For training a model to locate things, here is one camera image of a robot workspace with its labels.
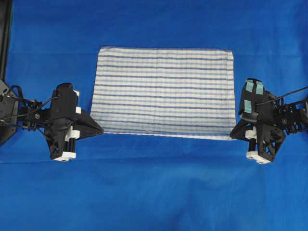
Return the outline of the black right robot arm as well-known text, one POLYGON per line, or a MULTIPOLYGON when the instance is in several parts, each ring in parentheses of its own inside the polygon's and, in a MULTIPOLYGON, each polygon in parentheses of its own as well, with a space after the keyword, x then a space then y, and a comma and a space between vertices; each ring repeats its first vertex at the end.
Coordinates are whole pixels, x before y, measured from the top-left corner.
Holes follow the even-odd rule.
POLYGON ((274 162, 287 135, 307 131, 307 99, 285 104, 266 91, 262 96, 241 95, 241 116, 230 137, 249 143, 246 157, 259 164, 274 162))

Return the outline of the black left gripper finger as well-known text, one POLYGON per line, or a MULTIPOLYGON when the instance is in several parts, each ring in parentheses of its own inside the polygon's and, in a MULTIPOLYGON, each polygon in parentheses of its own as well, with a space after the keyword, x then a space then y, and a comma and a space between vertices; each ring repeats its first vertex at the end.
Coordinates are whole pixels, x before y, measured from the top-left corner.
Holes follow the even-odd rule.
POLYGON ((75 126, 83 132, 103 132, 103 128, 84 109, 76 114, 75 126))
POLYGON ((88 137, 102 135, 104 132, 104 130, 101 127, 92 128, 92 127, 87 127, 87 126, 82 126, 82 125, 73 126, 73 130, 76 130, 79 132, 76 140, 81 140, 81 139, 85 139, 88 137))

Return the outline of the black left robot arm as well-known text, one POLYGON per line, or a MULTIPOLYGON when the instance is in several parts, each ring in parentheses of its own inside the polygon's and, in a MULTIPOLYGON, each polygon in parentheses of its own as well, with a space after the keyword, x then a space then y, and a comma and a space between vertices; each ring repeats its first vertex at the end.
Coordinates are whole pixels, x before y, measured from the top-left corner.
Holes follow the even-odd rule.
POLYGON ((11 86, 0 95, 0 134, 9 128, 38 130, 46 139, 50 159, 69 161, 76 158, 76 142, 102 135, 103 128, 78 106, 79 92, 72 83, 56 87, 46 102, 28 100, 22 89, 11 86))

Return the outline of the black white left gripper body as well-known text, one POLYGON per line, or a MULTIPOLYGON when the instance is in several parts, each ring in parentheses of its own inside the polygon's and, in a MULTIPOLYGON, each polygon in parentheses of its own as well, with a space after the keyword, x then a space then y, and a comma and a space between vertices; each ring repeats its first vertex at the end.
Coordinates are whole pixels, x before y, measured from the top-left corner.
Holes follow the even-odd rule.
POLYGON ((51 119, 50 107, 46 110, 44 135, 47 137, 51 160, 68 161, 73 158, 73 150, 69 149, 69 142, 65 138, 75 120, 51 119))

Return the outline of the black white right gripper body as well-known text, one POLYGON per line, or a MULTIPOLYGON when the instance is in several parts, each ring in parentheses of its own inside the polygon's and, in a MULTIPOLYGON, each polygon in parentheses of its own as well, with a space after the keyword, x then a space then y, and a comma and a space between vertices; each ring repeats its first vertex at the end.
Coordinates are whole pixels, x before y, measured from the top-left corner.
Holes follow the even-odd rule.
POLYGON ((246 157, 258 164, 268 164, 274 162, 286 135, 276 126, 262 124, 247 130, 245 138, 249 141, 246 157))

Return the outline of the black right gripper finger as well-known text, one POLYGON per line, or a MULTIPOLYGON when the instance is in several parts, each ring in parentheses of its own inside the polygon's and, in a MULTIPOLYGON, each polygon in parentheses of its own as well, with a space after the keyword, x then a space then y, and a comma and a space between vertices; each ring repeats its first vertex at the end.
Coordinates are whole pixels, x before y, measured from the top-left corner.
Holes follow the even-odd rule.
POLYGON ((256 127, 252 123, 248 123, 244 120, 240 120, 232 131, 245 131, 246 138, 256 137, 256 127))
POLYGON ((245 136, 245 131, 232 131, 230 137, 236 140, 247 140, 245 136))

